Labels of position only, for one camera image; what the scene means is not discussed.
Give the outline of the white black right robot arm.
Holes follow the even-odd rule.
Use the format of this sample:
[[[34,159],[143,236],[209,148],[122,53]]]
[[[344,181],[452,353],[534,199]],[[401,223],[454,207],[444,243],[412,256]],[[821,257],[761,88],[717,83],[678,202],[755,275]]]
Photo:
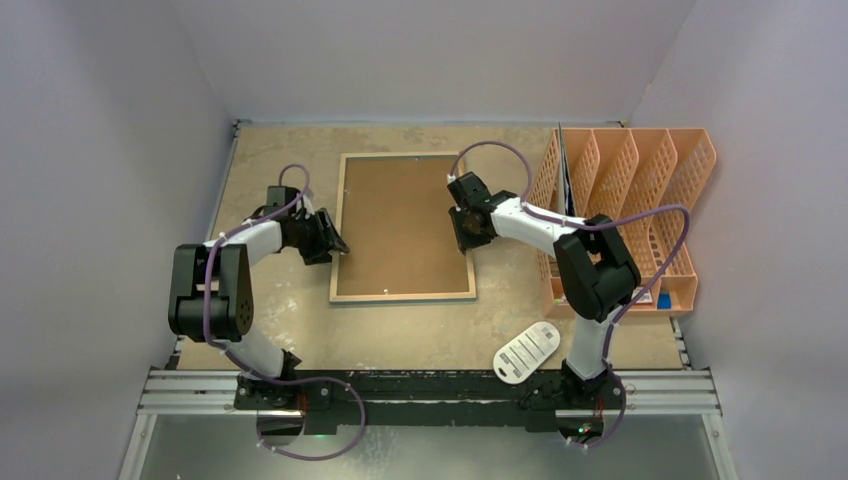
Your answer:
[[[491,193],[473,172],[447,177],[448,210],[458,249],[466,253],[507,238],[556,260],[567,304],[576,314],[561,392],[576,407],[596,399],[608,374],[612,320],[630,303],[641,274],[612,221],[563,216],[509,192]]]

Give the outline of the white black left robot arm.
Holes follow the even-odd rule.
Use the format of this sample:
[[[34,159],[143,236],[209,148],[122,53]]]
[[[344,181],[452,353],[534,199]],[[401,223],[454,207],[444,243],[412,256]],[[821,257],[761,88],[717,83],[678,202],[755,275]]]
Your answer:
[[[307,191],[271,186],[265,204],[237,227],[176,248],[168,302],[174,334],[216,349],[240,369],[238,400],[275,409],[304,406],[309,383],[296,377],[299,358],[255,326],[251,269],[285,249],[296,250],[307,266],[350,251],[328,211],[315,208]]]

